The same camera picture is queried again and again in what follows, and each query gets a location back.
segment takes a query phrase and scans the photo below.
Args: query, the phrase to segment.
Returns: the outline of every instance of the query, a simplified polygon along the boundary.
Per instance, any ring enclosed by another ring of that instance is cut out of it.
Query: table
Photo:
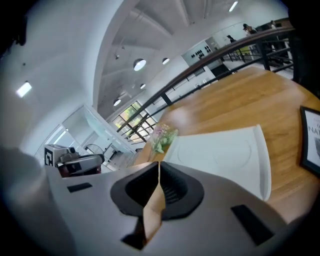
[[[239,129],[260,124],[271,164],[267,203],[287,222],[306,214],[319,191],[319,180],[299,166],[302,147],[300,105],[320,111],[320,100],[297,83],[273,72],[249,67],[169,106],[160,123],[180,136]],[[147,142],[135,164],[149,159]]]

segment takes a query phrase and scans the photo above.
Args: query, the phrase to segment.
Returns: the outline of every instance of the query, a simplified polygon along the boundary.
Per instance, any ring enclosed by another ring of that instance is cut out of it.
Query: white tray
[[[260,125],[177,136],[163,160],[232,180],[264,201],[271,193],[270,160]]]

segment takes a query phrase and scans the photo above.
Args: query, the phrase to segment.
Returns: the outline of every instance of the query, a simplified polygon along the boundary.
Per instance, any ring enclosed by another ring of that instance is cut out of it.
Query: black framed sign
[[[300,165],[320,177],[320,112],[300,107],[302,118],[302,151]]]

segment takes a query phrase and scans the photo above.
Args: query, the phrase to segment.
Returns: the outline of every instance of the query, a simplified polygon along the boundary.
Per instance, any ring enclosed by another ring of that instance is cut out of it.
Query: white ceiling
[[[99,89],[98,111],[113,109],[113,101],[126,92],[123,102],[141,92],[140,84],[162,69],[159,51],[174,34],[214,16],[229,13],[235,0],[140,0],[120,26],[108,54]],[[147,65],[134,71],[133,63],[143,58]]]

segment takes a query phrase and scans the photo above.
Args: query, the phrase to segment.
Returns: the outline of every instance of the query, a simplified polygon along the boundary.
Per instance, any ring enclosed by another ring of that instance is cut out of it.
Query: railing
[[[145,104],[141,106],[141,108],[136,113],[134,113],[117,130],[117,132],[120,132],[122,136],[125,135],[125,138],[127,138],[128,140],[132,135],[137,134],[142,141],[146,142],[145,137],[147,135],[140,135],[138,130],[140,129],[141,132],[156,125],[153,124],[150,127],[145,127],[141,130],[142,124],[146,121],[146,119],[158,114],[168,106],[182,100],[183,98],[193,94],[194,92],[201,90],[205,86],[208,86],[213,82],[220,80],[226,76],[229,76],[237,72],[238,70],[243,69],[254,63],[263,64],[264,69],[269,71],[271,70],[272,66],[273,68],[275,68],[272,70],[274,73],[285,69],[291,69],[292,67],[293,70],[296,70],[296,65],[298,62],[295,61],[297,55],[294,51],[293,44],[294,33],[295,29],[292,27],[270,29],[245,37],[231,44],[228,44],[217,51],[214,51],[213,53],[199,60],[194,65],[190,66],[184,72],[182,72],[173,80],[171,80],[166,86],[160,89],[156,94],[154,94]],[[191,89],[187,93],[181,95],[179,98],[171,100],[168,97],[167,92],[169,90],[175,89],[175,86],[177,86],[183,80],[187,79],[189,76],[196,73],[203,67],[221,59],[223,61],[227,60],[231,62],[240,61],[242,62],[242,64],[233,69],[226,70],[225,72],[216,75],[215,78],[206,81],[201,85],[195,86],[194,89]],[[154,104],[154,102],[156,102],[159,98],[161,98],[165,102],[163,106],[161,106],[157,111],[155,111],[152,114],[147,113],[135,126],[132,127],[131,125],[129,125],[129,123],[132,120],[134,120],[143,110],[148,108],[151,104]],[[125,126],[129,126],[129,131],[126,130],[125,132],[121,132],[121,130]]]

